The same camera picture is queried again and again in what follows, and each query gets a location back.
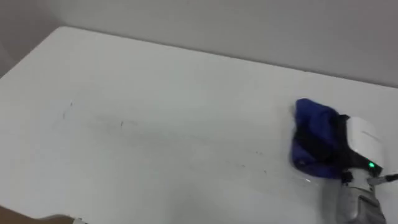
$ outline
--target blue fabric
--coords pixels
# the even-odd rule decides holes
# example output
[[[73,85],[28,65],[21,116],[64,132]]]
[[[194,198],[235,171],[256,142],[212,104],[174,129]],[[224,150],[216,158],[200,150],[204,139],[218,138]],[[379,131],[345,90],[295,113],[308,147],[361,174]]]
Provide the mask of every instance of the blue fabric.
[[[324,147],[317,150],[325,155],[331,154],[338,148],[335,139],[331,119],[339,114],[328,106],[321,105],[309,99],[300,99],[296,101],[295,123],[297,129],[305,130],[306,134],[319,139]],[[333,161],[320,161],[319,158],[311,155],[310,151],[303,148],[297,139],[292,144],[292,160],[295,167],[304,173],[323,177],[327,179],[337,179],[340,171],[334,165]]]

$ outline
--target white table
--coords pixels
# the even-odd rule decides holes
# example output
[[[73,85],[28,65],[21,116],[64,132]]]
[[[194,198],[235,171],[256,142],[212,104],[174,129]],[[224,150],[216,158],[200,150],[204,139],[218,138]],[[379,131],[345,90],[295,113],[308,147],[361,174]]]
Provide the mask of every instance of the white table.
[[[398,168],[396,89],[59,28],[0,79],[0,204],[91,224],[333,223],[339,183],[289,164],[302,97],[372,122]],[[378,191],[391,223],[397,192]]]

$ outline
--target blue cloth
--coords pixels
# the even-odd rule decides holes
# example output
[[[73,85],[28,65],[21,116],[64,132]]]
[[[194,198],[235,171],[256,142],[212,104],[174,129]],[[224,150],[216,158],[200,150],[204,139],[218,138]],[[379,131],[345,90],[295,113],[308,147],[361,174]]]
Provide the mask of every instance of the blue cloth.
[[[333,155],[338,150],[331,122],[339,114],[328,106],[309,99],[296,101],[296,133],[292,144],[292,160],[304,173],[327,179],[338,179],[340,170]]]

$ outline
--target white wall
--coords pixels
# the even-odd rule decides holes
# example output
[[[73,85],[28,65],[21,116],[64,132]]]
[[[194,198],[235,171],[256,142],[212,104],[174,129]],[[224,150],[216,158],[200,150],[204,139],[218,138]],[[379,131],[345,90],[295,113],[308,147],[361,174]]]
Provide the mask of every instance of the white wall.
[[[12,41],[6,47],[16,60],[39,42],[36,37],[47,35],[56,24],[67,24],[398,86],[396,0],[1,0],[0,4],[24,13],[15,19],[4,12],[8,16],[0,22],[1,35],[14,23],[23,29],[8,35]]]

